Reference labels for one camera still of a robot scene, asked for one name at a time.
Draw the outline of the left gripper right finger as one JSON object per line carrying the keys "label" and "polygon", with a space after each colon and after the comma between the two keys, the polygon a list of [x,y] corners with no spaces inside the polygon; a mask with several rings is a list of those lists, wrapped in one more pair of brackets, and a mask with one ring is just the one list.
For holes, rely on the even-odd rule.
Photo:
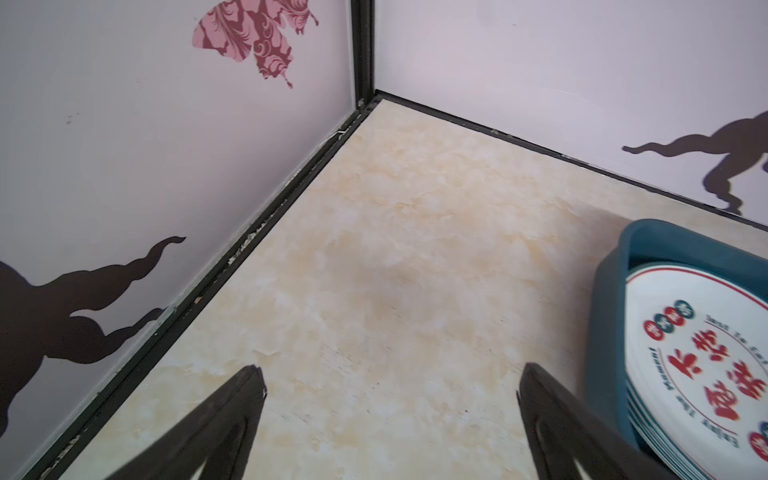
{"label": "left gripper right finger", "polygon": [[537,363],[524,366],[518,404],[540,479],[673,479],[631,447]]}

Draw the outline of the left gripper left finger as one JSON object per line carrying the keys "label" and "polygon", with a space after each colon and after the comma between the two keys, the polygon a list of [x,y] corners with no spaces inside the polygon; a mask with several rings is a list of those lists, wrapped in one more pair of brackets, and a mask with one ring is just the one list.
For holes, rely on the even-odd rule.
{"label": "left gripper left finger", "polygon": [[262,370],[248,365],[112,479],[241,479],[267,398]]}

